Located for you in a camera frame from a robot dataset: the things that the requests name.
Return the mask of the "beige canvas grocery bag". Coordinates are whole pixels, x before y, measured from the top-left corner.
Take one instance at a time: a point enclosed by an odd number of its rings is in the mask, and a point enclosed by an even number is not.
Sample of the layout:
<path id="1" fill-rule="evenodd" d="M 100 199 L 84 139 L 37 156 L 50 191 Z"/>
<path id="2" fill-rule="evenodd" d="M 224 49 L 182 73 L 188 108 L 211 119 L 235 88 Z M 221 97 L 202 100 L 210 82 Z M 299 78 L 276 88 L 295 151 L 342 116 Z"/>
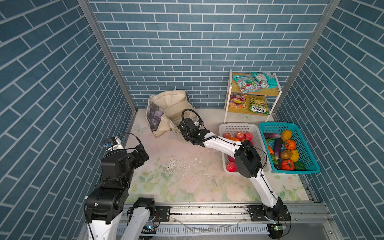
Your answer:
<path id="1" fill-rule="evenodd" d="M 148 101 L 146 118 L 155 138 L 172 131 L 179 134 L 178 125 L 182 121 L 182 112 L 193 109 L 187 91 L 172 90 L 151 96 Z"/>

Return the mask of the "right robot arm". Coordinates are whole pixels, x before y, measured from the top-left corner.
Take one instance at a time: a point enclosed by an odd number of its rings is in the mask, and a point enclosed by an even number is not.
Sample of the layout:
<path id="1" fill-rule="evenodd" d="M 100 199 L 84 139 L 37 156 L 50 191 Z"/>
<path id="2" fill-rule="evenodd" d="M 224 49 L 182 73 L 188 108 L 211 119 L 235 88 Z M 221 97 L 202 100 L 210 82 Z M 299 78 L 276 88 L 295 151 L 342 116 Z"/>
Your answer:
<path id="1" fill-rule="evenodd" d="M 273 191 L 265 177 L 260 150 L 250 141 L 236 142 L 220 137 L 202 128 L 203 121 L 194 122 L 190 118 L 182 118 L 178 129 L 184 139 L 195 146 L 202 146 L 224 153 L 235 159 L 238 173 L 248 178 L 258 192 L 265 216 L 268 220 L 290 221 L 291 215 L 282 199 Z"/>

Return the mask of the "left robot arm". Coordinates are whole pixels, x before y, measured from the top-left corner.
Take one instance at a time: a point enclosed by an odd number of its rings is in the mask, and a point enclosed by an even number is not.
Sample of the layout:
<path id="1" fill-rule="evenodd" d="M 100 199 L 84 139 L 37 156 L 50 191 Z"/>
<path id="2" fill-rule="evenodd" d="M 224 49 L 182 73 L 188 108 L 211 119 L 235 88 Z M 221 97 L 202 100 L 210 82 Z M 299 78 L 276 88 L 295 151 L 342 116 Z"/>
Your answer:
<path id="1" fill-rule="evenodd" d="M 111 137 L 104 146 L 101 180 L 84 207 L 89 240 L 116 239 L 134 171 L 149 159 L 142 143 L 125 148 L 119 137 Z M 138 240 L 144 230 L 155 233 L 161 222 L 153 198 L 138 198 L 127 217 L 123 240 Z"/>

